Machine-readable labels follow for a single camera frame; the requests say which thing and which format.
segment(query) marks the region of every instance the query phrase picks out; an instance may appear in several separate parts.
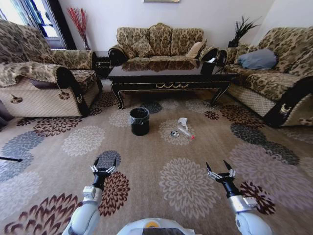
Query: plastic bottle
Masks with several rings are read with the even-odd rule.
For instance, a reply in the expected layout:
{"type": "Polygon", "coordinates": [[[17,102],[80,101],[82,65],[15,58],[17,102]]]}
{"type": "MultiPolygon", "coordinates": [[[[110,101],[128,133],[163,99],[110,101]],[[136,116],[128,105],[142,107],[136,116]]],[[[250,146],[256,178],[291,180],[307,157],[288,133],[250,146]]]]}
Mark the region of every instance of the plastic bottle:
{"type": "Polygon", "coordinates": [[[195,139],[195,136],[192,135],[190,132],[188,132],[186,128],[184,128],[183,126],[178,125],[177,129],[179,132],[183,133],[185,136],[189,137],[191,140],[195,139]]]}

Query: coffee table leg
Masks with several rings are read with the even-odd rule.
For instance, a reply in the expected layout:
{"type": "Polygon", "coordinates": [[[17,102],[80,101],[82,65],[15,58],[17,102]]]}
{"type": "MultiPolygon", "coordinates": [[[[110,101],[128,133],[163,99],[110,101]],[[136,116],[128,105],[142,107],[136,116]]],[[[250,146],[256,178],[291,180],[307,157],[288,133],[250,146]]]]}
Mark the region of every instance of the coffee table leg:
{"type": "Polygon", "coordinates": [[[118,109],[122,110],[124,108],[124,102],[123,102],[123,98],[121,96],[121,91],[119,89],[117,89],[116,86],[114,86],[114,88],[113,88],[113,85],[114,84],[111,85],[111,90],[117,99],[118,109]]]}
{"type": "Polygon", "coordinates": [[[211,106],[214,106],[217,100],[227,91],[230,84],[225,88],[220,88],[214,95],[213,99],[211,100],[211,106]]]}

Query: floor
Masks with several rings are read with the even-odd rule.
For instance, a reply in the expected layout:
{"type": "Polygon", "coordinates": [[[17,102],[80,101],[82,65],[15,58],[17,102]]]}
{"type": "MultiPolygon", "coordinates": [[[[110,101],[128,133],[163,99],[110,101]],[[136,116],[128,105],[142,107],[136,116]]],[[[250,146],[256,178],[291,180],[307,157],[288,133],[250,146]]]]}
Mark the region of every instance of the floor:
{"type": "Polygon", "coordinates": [[[103,93],[86,118],[16,118],[0,132],[0,234],[61,234],[93,182],[90,165],[116,159],[105,181],[96,234],[114,235],[147,217],[177,221],[197,234],[238,235],[222,185],[207,176],[205,162],[237,171],[235,184],[258,201],[256,213],[276,234],[313,231],[313,130],[265,126],[246,107],[213,92],[126,93],[118,110],[103,93]],[[150,110],[150,132],[131,133],[129,111],[150,110]],[[188,118],[190,140],[170,136],[188,118]]]}

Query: gray pillow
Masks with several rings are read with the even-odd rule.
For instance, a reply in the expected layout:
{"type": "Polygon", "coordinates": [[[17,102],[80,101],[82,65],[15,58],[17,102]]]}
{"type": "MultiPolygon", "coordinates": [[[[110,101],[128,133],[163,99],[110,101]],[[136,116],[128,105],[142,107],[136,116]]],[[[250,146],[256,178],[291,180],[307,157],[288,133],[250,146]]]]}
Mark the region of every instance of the gray pillow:
{"type": "Polygon", "coordinates": [[[270,70],[277,63],[274,52],[269,49],[257,50],[238,57],[238,64],[245,69],[270,70]]]}

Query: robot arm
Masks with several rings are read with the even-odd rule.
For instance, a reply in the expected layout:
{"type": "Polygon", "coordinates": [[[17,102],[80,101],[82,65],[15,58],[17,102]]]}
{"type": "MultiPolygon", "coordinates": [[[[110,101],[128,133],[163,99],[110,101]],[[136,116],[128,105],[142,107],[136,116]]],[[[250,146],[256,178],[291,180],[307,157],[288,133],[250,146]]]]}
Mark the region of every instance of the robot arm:
{"type": "Polygon", "coordinates": [[[255,214],[242,212],[236,214],[236,225],[242,235],[271,235],[272,230],[263,219],[255,214]]]}
{"type": "Polygon", "coordinates": [[[108,169],[97,168],[98,162],[99,158],[94,162],[94,165],[90,166],[95,179],[92,186],[86,186],[83,190],[83,205],[74,211],[62,235],[92,235],[99,222],[100,212],[98,205],[102,199],[104,180],[116,170],[116,160],[113,166],[108,169]]]}
{"type": "Polygon", "coordinates": [[[258,217],[251,211],[257,206],[257,202],[253,197],[244,198],[233,181],[235,179],[236,171],[232,169],[230,164],[224,161],[228,173],[212,172],[211,167],[206,163],[206,168],[209,177],[223,184],[226,190],[226,196],[230,202],[233,211],[236,213],[236,225],[242,235],[272,235],[272,231],[268,224],[263,219],[258,217]]]}

